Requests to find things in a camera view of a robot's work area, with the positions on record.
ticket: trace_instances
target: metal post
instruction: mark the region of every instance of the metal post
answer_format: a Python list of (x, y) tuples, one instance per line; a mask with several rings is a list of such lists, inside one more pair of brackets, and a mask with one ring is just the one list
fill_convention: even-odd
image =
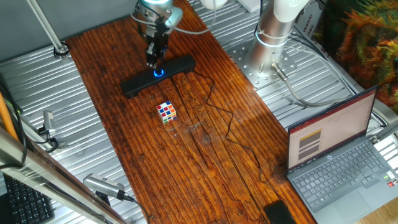
[[(64, 46), (58, 39), (57, 35), (55, 34), (54, 30), (52, 29), (49, 21), (47, 20), (46, 16), (44, 15), (42, 9), (40, 8), (39, 4), (37, 4), (36, 0), (27, 0), (30, 8), (33, 10), (34, 14), (36, 15), (37, 19), (39, 20), (40, 24), (42, 25), (44, 31), (47, 33), (48, 37), (50, 38), (52, 44), (55, 47), (55, 51), (59, 54), (64, 54), (67, 52)], [(62, 60), (68, 60), (67, 55), (61, 56)]]
[[(0, 128), (0, 142), (0, 164), (15, 164), (20, 161), (22, 144), (3, 128)], [(126, 223), (122, 216), (40, 148), (34, 152), (27, 151), (25, 167), (2, 171), (96, 223)]]

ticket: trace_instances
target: wood grain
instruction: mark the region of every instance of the wood grain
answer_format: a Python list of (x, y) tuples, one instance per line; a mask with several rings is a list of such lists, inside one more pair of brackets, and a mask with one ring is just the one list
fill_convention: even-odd
[[(206, 26), (188, 2), (178, 25)], [(212, 82), (178, 74), (128, 100), (120, 89), (145, 69), (146, 43), (124, 18), (67, 40), (95, 108), (137, 200), (155, 223), (268, 223), (264, 207), (278, 196), (259, 178), (253, 153), (228, 141), (231, 113), (206, 103)], [(231, 111), (228, 139), (252, 149), (269, 185), (297, 223), (315, 223), (285, 179), (287, 133), (210, 32), (173, 32), (166, 60), (192, 54), (196, 71), (215, 81), (209, 104)], [(170, 100), (177, 120), (162, 124), (156, 106)]]
[(355, 224), (373, 223), (398, 224), (398, 198), (391, 200), (389, 203), (366, 215)]

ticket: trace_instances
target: black keyboard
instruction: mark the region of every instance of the black keyboard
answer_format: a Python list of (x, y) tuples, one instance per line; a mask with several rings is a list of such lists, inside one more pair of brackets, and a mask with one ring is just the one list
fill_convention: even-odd
[(54, 217), (50, 198), (7, 175), (4, 180), (15, 224), (45, 223)]
[(347, 190), (377, 181), (376, 173), (387, 165), (375, 153), (367, 142), (296, 178), (293, 184), (313, 211), (321, 209)]

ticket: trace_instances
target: rubik's cube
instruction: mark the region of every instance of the rubik's cube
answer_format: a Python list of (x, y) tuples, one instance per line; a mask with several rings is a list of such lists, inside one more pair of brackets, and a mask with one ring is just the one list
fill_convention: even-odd
[(156, 108), (164, 124), (168, 123), (172, 119), (177, 119), (175, 109), (169, 101), (162, 103)]

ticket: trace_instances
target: laptop touchpad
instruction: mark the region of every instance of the laptop touchpad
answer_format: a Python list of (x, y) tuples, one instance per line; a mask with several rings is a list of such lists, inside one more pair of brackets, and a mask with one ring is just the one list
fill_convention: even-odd
[(359, 192), (343, 197), (335, 202), (334, 206), (346, 223), (354, 221), (371, 210)]

